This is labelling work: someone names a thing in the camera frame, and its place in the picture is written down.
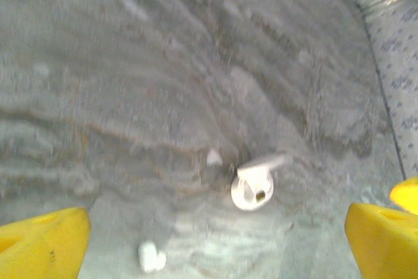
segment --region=small white object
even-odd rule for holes
[[[143,242],[138,249],[139,263],[145,273],[160,271],[164,268],[167,257],[164,252],[158,252],[152,241]]]
[[[206,164],[209,166],[222,166],[223,161],[222,157],[219,155],[217,151],[215,151],[213,148],[210,149],[208,152],[208,157],[206,158]]]
[[[149,17],[145,9],[143,9],[135,0],[120,0],[125,9],[133,16],[136,16],[142,21],[148,21]]]
[[[273,196],[271,171],[289,162],[288,155],[264,156],[241,165],[231,186],[231,197],[240,210],[253,211]]]

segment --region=white plastic part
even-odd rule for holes
[[[271,171],[289,162],[288,155],[269,155],[241,165],[231,186],[231,197],[240,210],[253,211],[273,196]]]
[[[138,249],[139,263],[145,273],[160,271],[164,268],[167,257],[164,252],[158,252],[152,241],[143,242]]]

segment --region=yellow plastic piece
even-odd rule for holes
[[[363,279],[418,279],[418,216],[354,203],[346,235]]]
[[[397,184],[389,198],[404,210],[418,215],[418,177]]]
[[[67,208],[0,227],[1,279],[76,279],[88,247],[84,208]]]

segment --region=hole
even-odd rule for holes
[[[21,237],[0,238],[0,253],[3,253],[8,248],[11,248],[21,239],[22,239]]]
[[[32,223],[38,224],[38,223],[48,223],[51,222],[53,220],[55,220],[57,218],[57,215],[55,214],[51,214],[51,215],[46,215],[46,216],[42,216],[39,218],[35,218]]]
[[[264,193],[264,191],[261,191],[255,194],[255,199],[257,200],[257,202],[261,202],[265,198],[266,198],[266,193]]]
[[[380,212],[383,216],[390,220],[407,220],[405,217],[403,217],[400,214],[394,213],[394,212]]]

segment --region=white plastic clip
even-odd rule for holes
[[[268,155],[245,163],[236,170],[231,197],[241,210],[252,211],[267,204],[273,196],[271,171],[289,162],[289,156]]]

